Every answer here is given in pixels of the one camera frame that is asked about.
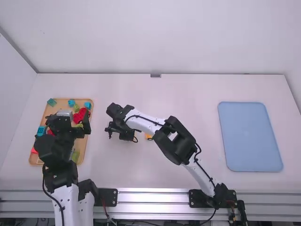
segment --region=orange object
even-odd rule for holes
[[[149,135],[149,134],[145,134],[145,139],[147,139],[147,140],[152,140],[152,135]]]
[[[34,149],[34,147],[32,147],[31,153],[38,154],[38,152],[36,151],[36,149]]]

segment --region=green toy block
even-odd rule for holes
[[[52,106],[52,107],[54,107],[54,106],[56,105],[56,101],[55,101],[54,99],[52,99],[52,98],[50,98],[50,99],[47,101],[47,103],[48,103],[50,106]]]
[[[78,104],[75,104],[73,106],[73,109],[74,109],[74,112],[78,112],[79,111],[79,105]]]

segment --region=white wall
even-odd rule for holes
[[[36,76],[35,71],[0,34],[0,167]]]
[[[41,73],[280,73],[301,108],[299,0],[2,0]]]

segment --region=wire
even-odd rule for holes
[[[107,212],[107,208],[105,206],[105,201],[104,201],[103,198],[101,198],[101,200],[102,200],[102,204],[103,204],[103,211],[104,211],[106,217],[109,218],[109,215],[108,215],[108,212]]]
[[[137,137],[134,136],[134,139],[133,139],[132,141],[133,141],[134,143],[138,143]]]
[[[150,120],[150,119],[148,119],[148,118],[145,118],[145,117],[143,117],[143,116],[136,115],[136,114],[131,115],[130,117],[128,117],[128,118],[124,121],[124,123],[127,123],[127,121],[128,121],[130,118],[133,118],[133,117],[141,118],[141,119],[144,119],[144,120],[146,120],[146,121],[150,121],[150,122],[154,123],[155,125],[163,126],[162,124],[160,124],[160,123],[158,123],[158,122],[156,122],[156,121]]]
[[[52,199],[53,201],[55,201],[55,202],[57,203],[58,207],[60,208],[61,215],[62,215],[62,226],[65,226],[65,222],[64,222],[64,213],[63,213],[62,205],[59,203],[59,201],[58,201],[57,199],[55,199],[55,197],[53,197],[53,196],[51,196],[50,194],[48,194],[48,192],[46,192],[46,190],[45,190],[45,178],[44,178],[45,170],[46,170],[46,166],[45,166],[45,164],[43,164],[43,167],[42,167],[42,172],[43,172],[42,189],[43,189],[43,192],[44,192],[45,195],[47,195],[50,199]]]
[[[153,121],[153,120],[147,119],[147,118],[145,118],[145,117],[143,117],[143,116],[140,116],[140,115],[131,115],[130,117],[128,117],[128,118],[125,120],[125,123],[126,123],[130,118],[133,118],[133,117],[141,118],[141,119],[144,119],[144,120],[146,120],[146,121],[150,121],[150,122],[154,123],[155,125],[159,125],[159,126],[164,127],[164,125],[162,125],[162,124],[160,124],[160,123],[158,123],[158,122],[155,122],[155,121]],[[178,134],[181,134],[181,132],[177,131],[176,129],[174,129],[174,128],[172,128],[172,127],[168,127],[168,128],[169,128],[169,129],[172,129],[174,132],[177,132]],[[213,178],[210,177],[210,176],[208,175],[208,173],[204,170],[204,168],[198,163],[197,155],[200,154],[200,153],[202,152],[202,149],[201,149],[201,147],[198,145],[198,143],[195,143],[195,145],[196,145],[197,148],[199,149],[199,152],[197,152],[197,153],[194,155],[194,162],[201,168],[201,170],[202,170],[202,171],[205,173],[205,175],[208,177],[209,182],[210,182],[210,183],[213,185],[213,187],[215,188],[215,184],[214,184],[214,182],[213,182]],[[205,220],[204,222],[202,222],[199,226],[201,226],[201,225],[207,223],[208,221],[210,221],[210,220],[213,218],[213,216],[215,215],[215,213],[216,213],[216,209],[214,209],[214,212],[213,212],[213,214],[211,215],[211,217],[210,217],[209,219]],[[153,223],[150,223],[150,222],[147,222],[147,221],[141,221],[141,220],[139,220],[138,222],[147,223],[147,224],[154,225],[154,226],[160,226],[160,225],[156,225],[156,224],[153,224]]]
[[[160,124],[160,123],[158,123],[158,122],[156,122],[156,121],[150,120],[150,119],[148,119],[148,118],[145,118],[145,117],[143,117],[143,116],[136,115],[136,114],[131,115],[130,117],[128,117],[128,118],[125,120],[125,123],[126,123],[130,118],[133,118],[133,117],[141,118],[141,119],[144,119],[144,120],[146,120],[146,121],[150,121],[150,122],[154,123],[155,125],[159,125],[159,126],[164,127],[164,125],[162,125],[162,124]],[[177,132],[178,134],[181,134],[181,132],[177,131],[176,129],[174,129],[174,128],[172,128],[172,127],[168,127],[168,128],[169,128],[169,129],[172,129],[174,132]],[[199,152],[196,153],[196,154],[194,155],[194,162],[201,168],[201,170],[202,170],[202,171],[205,173],[205,175],[209,178],[209,181],[212,183],[213,187],[215,188],[215,184],[214,184],[214,182],[213,182],[213,178],[211,178],[211,177],[208,175],[208,173],[204,170],[204,168],[198,163],[197,155],[200,154],[200,153],[202,152],[202,149],[201,149],[201,147],[200,147],[197,143],[195,143],[195,145],[196,145],[197,148],[199,149]]]
[[[199,149],[199,152],[196,153],[194,155],[194,162],[201,168],[201,170],[206,174],[206,176],[209,178],[209,181],[211,182],[211,184],[213,185],[213,187],[215,188],[215,184],[213,182],[213,178],[211,178],[208,173],[206,172],[206,170],[204,170],[204,168],[198,163],[198,159],[197,159],[197,155],[200,154],[202,152],[202,149],[201,147],[196,143],[196,146],[198,147]]]
[[[209,217],[207,220],[201,222],[198,226],[204,225],[205,223],[207,223],[208,221],[210,221],[214,217],[215,213],[216,213],[216,209],[214,209],[214,212],[211,215],[211,217]]]
[[[154,223],[151,223],[151,222],[148,222],[148,221],[144,221],[144,220],[134,220],[131,225],[133,225],[134,223],[137,223],[137,222],[140,222],[140,223],[146,223],[146,224],[149,224],[149,225],[154,225],[154,226],[162,226],[162,225],[157,225],[157,224],[154,224]]]

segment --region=black cable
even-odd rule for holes
[[[128,118],[125,120],[125,123],[126,123],[130,118],[133,118],[133,117],[141,118],[141,119],[144,119],[144,120],[146,120],[146,121],[150,121],[150,122],[154,123],[155,125],[159,125],[159,126],[162,126],[162,127],[164,126],[164,125],[162,125],[162,124],[160,124],[160,123],[158,123],[158,122],[156,122],[156,121],[147,119],[147,118],[145,118],[145,117],[143,117],[143,116],[136,115],[136,114],[131,115],[130,117],[128,117]],[[179,131],[177,131],[176,129],[174,129],[174,128],[172,128],[172,127],[168,127],[168,128],[169,128],[169,129],[172,129],[174,132],[177,132],[178,134],[181,134]],[[212,183],[213,187],[215,188],[215,184],[214,184],[214,182],[213,182],[213,178],[211,178],[211,177],[208,175],[208,173],[204,170],[204,168],[198,163],[197,155],[200,154],[200,153],[202,152],[202,149],[201,149],[201,147],[200,147],[197,143],[195,143],[195,145],[198,147],[199,152],[196,153],[196,154],[194,155],[194,162],[201,168],[201,170],[205,173],[205,175],[208,177],[209,181]]]
[[[65,226],[65,222],[64,222],[64,213],[63,213],[62,205],[59,203],[59,201],[58,201],[57,199],[55,199],[55,197],[53,197],[53,196],[51,196],[50,194],[48,194],[48,192],[46,192],[46,190],[45,190],[45,178],[44,178],[45,170],[46,170],[46,166],[45,166],[45,164],[44,164],[43,167],[42,167],[42,172],[43,172],[42,189],[43,189],[43,192],[44,192],[45,195],[47,195],[50,199],[52,199],[53,201],[55,201],[55,202],[57,203],[58,207],[60,208],[61,215],[62,215],[62,226]]]
[[[205,223],[207,223],[208,221],[210,221],[214,217],[215,213],[216,213],[216,209],[214,209],[214,212],[211,215],[211,217],[209,217],[207,220],[205,220],[202,223],[200,223],[198,226],[204,225]]]
[[[148,118],[145,118],[145,117],[143,117],[143,116],[136,115],[136,114],[131,115],[130,117],[128,117],[128,118],[124,121],[124,123],[126,123],[130,118],[133,118],[133,117],[141,118],[141,119],[144,119],[144,120],[146,120],[146,121],[150,121],[150,122],[154,123],[155,125],[163,126],[162,124],[160,124],[160,123],[158,123],[158,122],[156,122],[156,121],[150,120],[150,119],[148,119]]]
[[[141,118],[141,119],[144,119],[144,120],[146,120],[146,121],[150,121],[150,122],[154,123],[155,125],[159,125],[159,126],[162,126],[162,127],[164,126],[164,125],[162,125],[162,124],[160,124],[160,123],[158,123],[158,122],[156,122],[156,121],[147,119],[147,118],[145,118],[145,117],[143,117],[143,116],[140,116],[140,115],[131,115],[130,117],[128,117],[128,118],[125,120],[125,123],[126,123],[130,118],[133,118],[133,117]],[[174,132],[177,132],[178,134],[181,134],[179,131],[177,131],[177,130],[174,129],[174,128],[171,128],[171,127],[168,127],[168,128],[172,129]],[[215,188],[215,184],[214,184],[214,182],[213,182],[213,178],[210,177],[210,176],[208,175],[208,173],[204,170],[204,168],[198,163],[197,155],[200,154],[200,153],[202,152],[202,149],[201,149],[201,147],[198,145],[198,143],[195,143],[195,145],[196,145],[197,148],[199,149],[199,152],[197,152],[197,153],[194,155],[194,162],[201,168],[201,170],[202,170],[202,171],[205,173],[205,175],[208,177],[209,182],[211,182],[211,184],[212,184],[213,187]],[[215,213],[216,213],[216,209],[214,209],[214,212],[213,212],[213,214],[211,215],[211,217],[210,217],[209,219],[205,220],[204,222],[202,222],[199,226],[201,226],[201,225],[207,223],[208,221],[210,221],[210,220],[213,218],[213,216],[215,215]],[[156,224],[149,223],[149,222],[146,222],[146,221],[141,221],[141,220],[139,220],[138,222],[148,223],[148,224],[154,225],[154,226],[160,226],[160,225],[156,225]]]
[[[137,137],[134,136],[134,139],[133,139],[132,141],[133,141],[134,143],[138,143]]]
[[[154,225],[154,226],[162,226],[162,225],[157,225],[157,224],[154,224],[154,223],[151,223],[151,222],[148,222],[148,221],[144,221],[144,220],[134,220],[134,221],[132,222],[132,225],[133,225],[134,223],[137,223],[137,222],[146,223],[146,224]]]
[[[196,154],[194,155],[194,162],[195,162],[195,163],[201,168],[201,170],[206,174],[206,176],[209,178],[209,181],[211,182],[211,184],[212,184],[213,187],[215,188],[215,184],[214,184],[214,182],[213,182],[213,178],[211,178],[211,177],[208,175],[208,173],[204,170],[204,168],[198,163],[197,155],[200,154],[200,153],[202,152],[202,149],[201,149],[201,147],[200,147],[197,143],[196,143],[196,146],[198,147],[199,152],[196,153]]]

